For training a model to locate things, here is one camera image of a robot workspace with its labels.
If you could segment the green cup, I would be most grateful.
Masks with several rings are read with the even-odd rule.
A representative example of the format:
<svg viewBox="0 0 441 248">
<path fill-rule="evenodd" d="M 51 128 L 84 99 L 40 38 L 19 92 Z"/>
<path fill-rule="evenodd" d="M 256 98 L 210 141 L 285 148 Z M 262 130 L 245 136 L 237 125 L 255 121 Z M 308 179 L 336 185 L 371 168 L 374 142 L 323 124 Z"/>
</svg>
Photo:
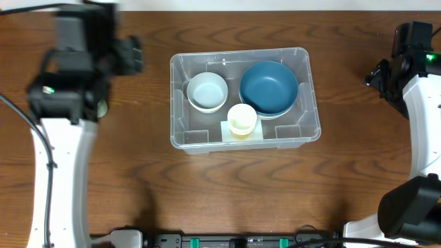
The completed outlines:
<svg viewBox="0 0 441 248">
<path fill-rule="evenodd" d="M 102 99 L 97 103 L 97 117 L 102 118 L 107 114 L 108 106 L 106 100 Z"/>
</svg>

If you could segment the small grey bowl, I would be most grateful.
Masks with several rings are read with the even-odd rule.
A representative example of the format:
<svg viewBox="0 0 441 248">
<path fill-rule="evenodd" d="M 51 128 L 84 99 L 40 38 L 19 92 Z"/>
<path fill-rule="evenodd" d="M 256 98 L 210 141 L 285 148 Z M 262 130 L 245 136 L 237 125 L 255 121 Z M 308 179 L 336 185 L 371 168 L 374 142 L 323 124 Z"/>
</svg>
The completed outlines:
<svg viewBox="0 0 441 248">
<path fill-rule="evenodd" d="M 203 72 L 193 77 L 187 86 L 187 99 L 199 107 L 213 108 L 227 101 L 226 81 L 213 72 Z"/>
</svg>

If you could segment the small white bowl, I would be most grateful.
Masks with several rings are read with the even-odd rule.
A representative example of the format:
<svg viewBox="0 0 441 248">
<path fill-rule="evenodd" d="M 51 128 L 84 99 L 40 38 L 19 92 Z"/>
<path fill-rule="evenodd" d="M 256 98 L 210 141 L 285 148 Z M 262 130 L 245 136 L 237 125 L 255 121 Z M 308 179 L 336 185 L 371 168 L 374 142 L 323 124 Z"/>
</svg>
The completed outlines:
<svg viewBox="0 0 441 248">
<path fill-rule="evenodd" d="M 216 107 L 213 107 L 213 108 L 204 108 L 204 107 L 199 107 L 199 106 L 197 106 L 197 105 L 195 105 L 193 103 L 190 103 L 190 105 L 193 108 L 195 108 L 196 110 L 198 110 L 199 112 L 202 112 L 202 113 L 205 113 L 205 114 L 211 114 L 211 113 L 217 112 L 223 106 L 223 105 L 219 105 L 219 106 L 216 106 Z"/>
</svg>

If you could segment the dark blue bowl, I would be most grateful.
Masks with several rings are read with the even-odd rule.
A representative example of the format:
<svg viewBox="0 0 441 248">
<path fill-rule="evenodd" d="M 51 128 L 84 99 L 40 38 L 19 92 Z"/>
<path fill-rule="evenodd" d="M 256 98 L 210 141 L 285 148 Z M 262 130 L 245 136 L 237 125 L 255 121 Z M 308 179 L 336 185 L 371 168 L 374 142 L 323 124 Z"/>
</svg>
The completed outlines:
<svg viewBox="0 0 441 248">
<path fill-rule="evenodd" d="M 241 98 L 240 100 L 242 103 L 252 106 L 256 111 L 256 114 L 259 113 L 264 115 L 286 114 L 296 104 L 294 101 L 291 105 L 288 105 L 286 101 L 273 101 L 271 98 L 263 98 L 260 100 Z"/>
<path fill-rule="evenodd" d="M 299 82 L 296 75 L 286 66 L 275 61 L 263 61 L 248 68 L 239 84 L 239 97 L 246 99 L 273 99 L 296 101 Z"/>
</svg>

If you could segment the cream white cup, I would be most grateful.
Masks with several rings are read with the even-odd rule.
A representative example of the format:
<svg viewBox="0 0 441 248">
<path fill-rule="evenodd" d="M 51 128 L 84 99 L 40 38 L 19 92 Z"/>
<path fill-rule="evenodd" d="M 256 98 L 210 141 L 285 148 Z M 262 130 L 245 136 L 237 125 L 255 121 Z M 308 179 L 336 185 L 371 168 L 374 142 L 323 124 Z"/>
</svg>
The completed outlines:
<svg viewBox="0 0 441 248">
<path fill-rule="evenodd" d="M 234 105 L 227 113 L 229 130 L 254 130 L 257 119 L 254 108 L 244 103 Z"/>
</svg>

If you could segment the pink cup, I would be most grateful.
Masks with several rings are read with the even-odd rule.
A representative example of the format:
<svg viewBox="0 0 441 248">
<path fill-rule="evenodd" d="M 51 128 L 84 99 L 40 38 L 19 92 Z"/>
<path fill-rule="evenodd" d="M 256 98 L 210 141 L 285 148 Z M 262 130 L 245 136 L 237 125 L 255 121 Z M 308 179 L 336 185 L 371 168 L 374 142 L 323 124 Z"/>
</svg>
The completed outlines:
<svg viewBox="0 0 441 248">
<path fill-rule="evenodd" d="M 230 130 L 232 136 L 245 138 L 252 134 L 253 130 Z"/>
</svg>

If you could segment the beige bowl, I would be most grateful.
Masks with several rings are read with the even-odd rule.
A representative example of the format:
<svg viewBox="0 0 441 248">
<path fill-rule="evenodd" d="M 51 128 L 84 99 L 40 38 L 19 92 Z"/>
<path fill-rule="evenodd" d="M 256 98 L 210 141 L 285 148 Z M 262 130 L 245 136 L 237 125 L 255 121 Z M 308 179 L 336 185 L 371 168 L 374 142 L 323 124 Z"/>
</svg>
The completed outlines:
<svg viewBox="0 0 441 248">
<path fill-rule="evenodd" d="M 264 115 L 264 114 L 257 113 L 257 117 L 261 120 L 273 120 L 273 119 L 281 117 L 282 115 L 284 115 L 284 114 L 282 113 L 282 114 L 277 114 L 277 115 Z"/>
</svg>

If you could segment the yellow cup front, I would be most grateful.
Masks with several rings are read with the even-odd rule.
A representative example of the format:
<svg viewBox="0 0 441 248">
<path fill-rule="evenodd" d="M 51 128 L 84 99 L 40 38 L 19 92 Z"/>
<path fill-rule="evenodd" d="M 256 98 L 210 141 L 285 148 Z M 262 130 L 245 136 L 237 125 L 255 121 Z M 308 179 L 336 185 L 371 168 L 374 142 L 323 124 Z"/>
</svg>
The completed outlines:
<svg viewBox="0 0 441 248">
<path fill-rule="evenodd" d="M 250 137 L 250 134 L 246 134 L 246 135 L 232 134 L 232 138 L 239 140 L 239 141 L 247 140 L 249 137 Z"/>
</svg>

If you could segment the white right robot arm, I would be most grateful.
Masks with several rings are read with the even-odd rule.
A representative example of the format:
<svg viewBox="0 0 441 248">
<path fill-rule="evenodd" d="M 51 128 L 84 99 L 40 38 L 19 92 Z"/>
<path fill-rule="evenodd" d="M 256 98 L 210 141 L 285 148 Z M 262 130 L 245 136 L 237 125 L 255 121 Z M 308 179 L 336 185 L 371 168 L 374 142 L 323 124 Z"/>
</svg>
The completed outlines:
<svg viewBox="0 0 441 248">
<path fill-rule="evenodd" d="M 366 82 L 400 106 L 411 129 L 409 179 L 385 194 L 376 214 L 345 224 L 344 247 L 440 244 L 440 55 L 409 50 L 393 58 L 386 77 Z"/>
</svg>

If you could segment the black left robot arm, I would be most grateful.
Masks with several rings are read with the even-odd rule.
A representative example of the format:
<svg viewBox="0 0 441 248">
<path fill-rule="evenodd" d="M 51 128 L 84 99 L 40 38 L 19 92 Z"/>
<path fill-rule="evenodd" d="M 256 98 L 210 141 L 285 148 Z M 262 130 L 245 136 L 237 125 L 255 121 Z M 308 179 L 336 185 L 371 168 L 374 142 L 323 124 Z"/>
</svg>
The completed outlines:
<svg viewBox="0 0 441 248">
<path fill-rule="evenodd" d="M 34 142 L 35 180 L 29 247 L 140 247 L 139 231 L 92 238 L 88 229 L 88 163 L 113 76 L 143 69 L 136 37 L 90 43 L 64 41 L 49 50 L 27 98 Z"/>
</svg>

